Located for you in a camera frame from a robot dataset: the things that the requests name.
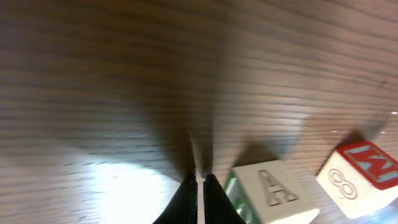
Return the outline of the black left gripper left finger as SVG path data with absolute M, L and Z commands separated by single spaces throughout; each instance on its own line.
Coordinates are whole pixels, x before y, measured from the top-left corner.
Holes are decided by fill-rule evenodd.
M 165 210 L 153 224 L 197 224 L 198 184 L 195 174 L 184 178 Z

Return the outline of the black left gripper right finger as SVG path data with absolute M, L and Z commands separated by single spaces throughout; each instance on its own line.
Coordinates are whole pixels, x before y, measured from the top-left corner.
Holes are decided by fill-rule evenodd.
M 203 182 L 203 198 L 206 224 L 246 224 L 214 174 L 208 174 Z

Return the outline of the wooden block green side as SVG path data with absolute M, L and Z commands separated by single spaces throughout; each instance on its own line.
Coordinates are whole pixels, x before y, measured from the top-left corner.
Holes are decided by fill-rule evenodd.
M 246 223 L 308 224 L 320 213 L 281 160 L 232 168 L 224 191 Z

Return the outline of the wooden block red cat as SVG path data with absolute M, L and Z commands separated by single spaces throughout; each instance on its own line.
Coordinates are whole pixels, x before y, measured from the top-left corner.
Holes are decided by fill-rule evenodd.
M 397 198 L 397 161 L 362 141 L 336 148 L 316 180 L 348 218 L 359 218 Z

